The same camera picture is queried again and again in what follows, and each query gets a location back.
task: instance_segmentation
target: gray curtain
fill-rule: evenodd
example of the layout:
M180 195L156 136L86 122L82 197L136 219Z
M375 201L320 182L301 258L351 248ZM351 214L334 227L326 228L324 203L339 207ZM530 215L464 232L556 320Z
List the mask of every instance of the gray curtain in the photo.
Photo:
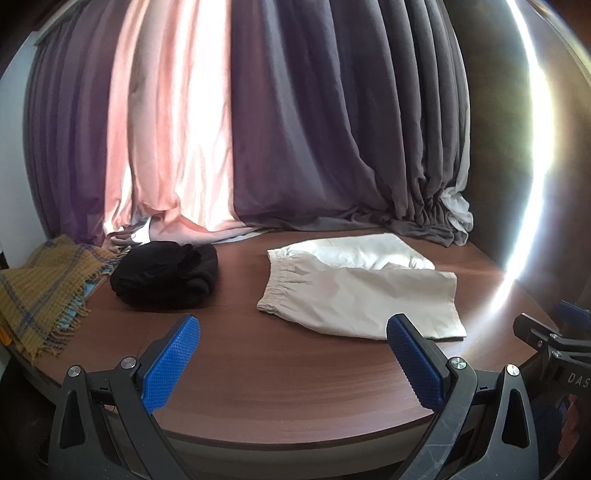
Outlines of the gray curtain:
M47 234L99 245L107 108L129 0L81 2L37 51L25 111L31 190Z
M469 102L437 0L235 0L232 128L249 226L466 242L441 201L465 186Z

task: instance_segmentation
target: folded black clothing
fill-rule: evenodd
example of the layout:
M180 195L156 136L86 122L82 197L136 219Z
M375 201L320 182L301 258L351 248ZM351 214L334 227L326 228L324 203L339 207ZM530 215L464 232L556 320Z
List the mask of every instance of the folded black clothing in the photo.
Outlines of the folded black clothing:
M150 242L133 247L111 275L111 288L141 310L199 306L213 293L217 252L213 245Z

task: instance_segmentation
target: wooden table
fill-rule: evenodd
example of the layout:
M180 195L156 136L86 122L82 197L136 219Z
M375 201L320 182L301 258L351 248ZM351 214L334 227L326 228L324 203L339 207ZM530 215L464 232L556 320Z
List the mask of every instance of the wooden table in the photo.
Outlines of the wooden table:
M220 279L208 304L192 313L201 342L167 405L155 413L184 442L231 448L309 449L360 442L424 424L422 408L386 342L321 335L257 311L269 275L266 250L310 238L355 232L266 233L217 246ZM515 316L551 320L519 286L494 301L503 272L472 244L448 248L404 239L438 270L457 275L456 306L464 341L440 342L479 369L521 364L534 351L513 336ZM179 313L135 312L108 283L88 301L66 350L38 368L57 382L67 368L111 369L162 337Z

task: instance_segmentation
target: white shorts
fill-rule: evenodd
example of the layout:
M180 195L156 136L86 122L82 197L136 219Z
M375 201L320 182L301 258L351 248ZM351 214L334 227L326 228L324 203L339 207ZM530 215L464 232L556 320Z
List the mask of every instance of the white shorts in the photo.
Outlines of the white shorts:
M386 339L404 313L430 339L463 338L456 275L393 233L308 240L269 250L271 275L257 309L316 332Z

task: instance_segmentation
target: yellow plaid blanket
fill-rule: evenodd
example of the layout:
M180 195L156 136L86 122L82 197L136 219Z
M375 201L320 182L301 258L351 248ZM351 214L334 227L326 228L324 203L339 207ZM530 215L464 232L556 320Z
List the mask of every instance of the yellow plaid blanket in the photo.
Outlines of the yellow plaid blanket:
M85 290L113 271L119 255L62 235L38 247L21 268L0 270L0 323L31 356L57 355L88 313Z

